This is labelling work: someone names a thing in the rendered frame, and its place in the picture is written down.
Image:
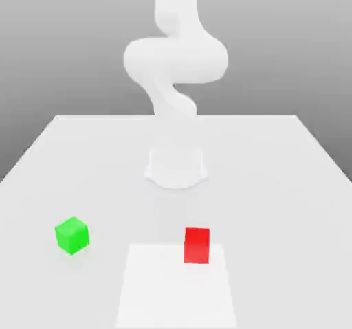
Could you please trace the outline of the small red cube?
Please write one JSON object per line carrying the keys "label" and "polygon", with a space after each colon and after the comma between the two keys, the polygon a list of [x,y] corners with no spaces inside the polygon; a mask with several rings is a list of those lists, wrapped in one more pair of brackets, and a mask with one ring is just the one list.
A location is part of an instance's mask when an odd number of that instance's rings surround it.
{"label": "small red cube", "polygon": [[208,228],[185,228],[184,262],[208,264],[210,258],[210,230]]}

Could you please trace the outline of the small green cube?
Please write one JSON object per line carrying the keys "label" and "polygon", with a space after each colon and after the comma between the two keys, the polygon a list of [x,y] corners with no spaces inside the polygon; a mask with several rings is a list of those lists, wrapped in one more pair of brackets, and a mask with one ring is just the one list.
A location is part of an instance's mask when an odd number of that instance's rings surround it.
{"label": "small green cube", "polygon": [[88,226],[75,216],[55,226],[58,246],[73,255],[89,244]]}

